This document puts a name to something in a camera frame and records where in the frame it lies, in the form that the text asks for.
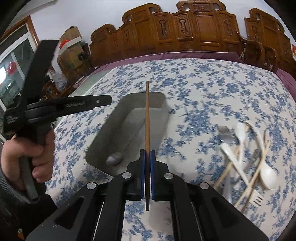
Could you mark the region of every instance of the wooden headboard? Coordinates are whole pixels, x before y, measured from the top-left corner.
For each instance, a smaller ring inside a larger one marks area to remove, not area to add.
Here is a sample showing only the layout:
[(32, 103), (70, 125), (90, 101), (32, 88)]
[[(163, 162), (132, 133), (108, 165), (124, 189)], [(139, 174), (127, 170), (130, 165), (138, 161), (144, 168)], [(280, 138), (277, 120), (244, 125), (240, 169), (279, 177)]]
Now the wooden headboard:
[(250, 18), (244, 18), (248, 39), (261, 42), (277, 51), (279, 68), (296, 77), (295, 60), (290, 39), (279, 20), (260, 9), (250, 10)]
[(262, 67), (265, 51), (239, 34), (236, 16), (218, 0), (181, 0), (178, 12), (162, 12), (148, 3), (127, 11), (123, 25), (105, 24), (91, 35), (95, 66), (136, 56), (171, 51), (236, 52), (246, 48), (246, 62)]

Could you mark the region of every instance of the spoon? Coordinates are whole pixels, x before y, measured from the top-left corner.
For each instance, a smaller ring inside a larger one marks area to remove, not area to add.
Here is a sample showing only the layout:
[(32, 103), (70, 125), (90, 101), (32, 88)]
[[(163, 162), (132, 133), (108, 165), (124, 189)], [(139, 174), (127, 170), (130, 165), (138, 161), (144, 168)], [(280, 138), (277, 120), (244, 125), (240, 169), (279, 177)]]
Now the spoon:
[(234, 168), (236, 169), (236, 171), (240, 174), (240, 176), (243, 179), (243, 181), (245, 182), (246, 186), (248, 186), (249, 185), (249, 181), (247, 179), (247, 176), (244, 173), (242, 167), (239, 165), (239, 163), (237, 161), (237, 158), (233, 154), (233, 152), (230, 149), (230, 147), (226, 143), (222, 143), (220, 146), (222, 148), (222, 151), (226, 154), (226, 156), (232, 162), (232, 164), (233, 164)]
[[(235, 128), (235, 135), (239, 141), (239, 159), (238, 159), (238, 163), (239, 165), (242, 167), (243, 165), (243, 156), (244, 156), (244, 140), (246, 139), (246, 133), (244, 130), (244, 124), (239, 122), (237, 123), (237, 126)], [(239, 174), (236, 173), (235, 175), (235, 179), (239, 178)], [(240, 182), (237, 182), (233, 188), (235, 190), (238, 190), (240, 188)]]
[[(246, 122), (256, 133), (260, 149), (261, 149), (261, 154), (263, 153), (263, 150), (265, 149), (265, 145), (263, 143), (263, 138), (260, 135), (258, 129), (253, 126), (250, 122)], [(276, 189), (276, 181), (277, 181), (277, 174), (275, 171), (267, 165), (267, 163), (264, 161), (262, 164), (261, 170), (260, 170), (260, 178), (263, 183), (263, 185), (270, 190), (275, 190)]]
[[(261, 157), (261, 150), (259, 148), (256, 148), (252, 154), (251, 161), (248, 163), (248, 165), (244, 168), (244, 172), (247, 172), (249, 168)], [(237, 182), (240, 181), (240, 176), (234, 180), (234, 184), (237, 184)]]
[[(263, 140), (264, 144), (266, 146), (266, 132), (264, 131), (263, 134)], [(277, 175), (275, 171), (267, 165), (266, 162), (263, 163), (261, 170), (260, 170), (260, 178), (263, 185), (270, 190), (276, 189), (276, 181), (277, 181)]]
[[(222, 143), (231, 144), (232, 134), (226, 126), (218, 127), (218, 137)], [(222, 196), (231, 203), (231, 184), (230, 184), (230, 174), (228, 173), (225, 181), (224, 188), (222, 191)]]

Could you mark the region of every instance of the human hand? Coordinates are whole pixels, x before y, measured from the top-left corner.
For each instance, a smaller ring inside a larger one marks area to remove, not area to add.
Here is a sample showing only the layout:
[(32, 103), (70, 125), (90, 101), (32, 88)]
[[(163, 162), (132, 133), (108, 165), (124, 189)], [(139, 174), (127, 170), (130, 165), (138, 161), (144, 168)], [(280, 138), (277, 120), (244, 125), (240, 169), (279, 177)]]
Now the human hand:
[(32, 176), (37, 182), (44, 183), (51, 179), (54, 164), (54, 131), (45, 136), (45, 146), (34, 144), (27, 138), (13, 137), (4, 143), (0, 164), (6, 179), (17, 190), (25, 190), (25, 184), (20, 176), (19, 158), (22, 156), (33, 157), (35, 168)]

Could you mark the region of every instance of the red decoration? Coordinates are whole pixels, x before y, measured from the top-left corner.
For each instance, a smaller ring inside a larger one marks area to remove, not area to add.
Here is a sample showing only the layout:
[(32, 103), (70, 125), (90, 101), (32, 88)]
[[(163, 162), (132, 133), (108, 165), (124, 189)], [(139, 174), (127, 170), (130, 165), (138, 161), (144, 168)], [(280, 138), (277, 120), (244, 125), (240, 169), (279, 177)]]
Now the red decoration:
[(61, 44), (59, 45), (59, 48), (61, 49), (64, 45), (65, 45), (65, 43), (67, 43), (67, 42), (69, 42), (70, 40), (64, 40), (63, 42), (61, 42)]
[(10, 62), (6, 70), (8, 74), (13, 74), (17, 70), (17, 63)]
[(296, 57), (296, 46), (292, 45), (292, 48), (293, 48), (293, 55), (294, 55), (294, 57)]

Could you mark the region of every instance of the wooden chopstick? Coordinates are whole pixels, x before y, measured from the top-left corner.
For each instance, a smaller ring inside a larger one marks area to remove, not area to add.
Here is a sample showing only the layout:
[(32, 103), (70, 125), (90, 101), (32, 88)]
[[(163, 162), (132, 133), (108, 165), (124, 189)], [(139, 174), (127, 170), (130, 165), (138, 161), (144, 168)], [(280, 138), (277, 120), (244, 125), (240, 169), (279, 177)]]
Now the wooden chopstick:
[(146, 82), (146, 115), (145, 115), (145, 199), (146, 210), (150, 201), (150, 117), (149, 117), (149, 81)]
[(261, 170), (261, 167), (262, 167), (263, 163), (265, 162), (265, 157), (267, 155), (267, 152), (268, 152), (268, 149), (269, 149), (269, 145), (270, 145), (270, 142), (267, 143), (267, 145), (266, 145), (266, 147), (265, 147), (265, 149), (263, 151), (261, 150), (262, 155), (261, 155), (260, 162), (259, 162), (259, 164), (257, 166), (257, 169), (256, 169), (255, 173), (253, 174), (252, 179), (249, 182), (249, 185), (245, 188), (245, 190), (242, 193), (242, 195), (239, 197), (239, 199), (237, 200), (237, 202), (234, 204), (235, 207), (237, 207), (239, 205), (239, 203), (242, 201), (242, 199), (247, 195), (247, 192), (249, 191), (248, 189), (254, 185), (254, 182), (256, 181), (257, 176), (259, 175), (259, 172)]
[(257, 176), (256, 181), (254, 182), (254, 184), (253, 184), (253, 186), (252, 186), (251, 193), (249, 194), (249, 196), (248, 196), (248, 198), (247, 198), (247, 200), (246, 200), (246, 203), (244, 204), (244, 206), (243, 206), (243, 208), (242, 208), (242, 210), (241, 210), (241, 213), (244, 213), (244, 210), (245, 210), (245, 208), (247, 207), (247, 205), (248, 205), (248, 203), (249, 203), (249, 201), (250, 201), (250, 199), (251, 199), (251, 196), (252, 196), (252, 194), (253, 194), (253, 192), (254, 192), (254, 189), (255, 189), (255, 187), (256, 187), (256, 184), (257, 184), (257, 182), (259, 181), (259, 178), (260, 178), (260, 176)]
[[(249, 129), (248, 125), (245, 125), (245, 132), (247, 132)], [(233, 154), (235, 156), (237, 156), (237, 154), (239, 153), (239, 146), (235, 148)], [(214, 185), (214, 189), (217, 190), (217, 188), (220, 186), (221, 182), (224, 180), (224, 178), (226, 177), (226, 175), (230, 172), (232, 168), (232, 162), (229, 161), (226, 168), (224, 169), (223, 173), (221, 174), (221, 176), (219, 177), (218, 181), (215, 183)]]
[[(266, 148), (267, 148), (266, 131), (263, 132), (263, 141), (264, 141), (264, 147), (265, 147), (265, 149), (266, 149)], [(253, 192), (254, 192), (254, 189), (255, 189), (255, 187), (256, 187), (257, 182), (259, 182), (259, 179), (260, 179), (260, 176), (258, 175), (257, 178), (256, 178), (256, 181), (255, 181), (254, 184), (252, 185), (251, 193), (249, 194), (249, 196), (248, 196), (248, 198), (247, 198), (247, 200), (246, 200), (246, 203), (244, 204), (244, 206), (243, 206), (243, 208), (242, 208), (242, 210), (241, 210), (241, 213), (244, 213), (244, 210), (245, 210), (245, 208), (247, 207), (247, 205), (248, 205), (248, 203), (249, 203), (249, 201), (250, 201), (250, 199), (251, 199), (251, 196), (252, 196), (252, 194), (253, 194)]]

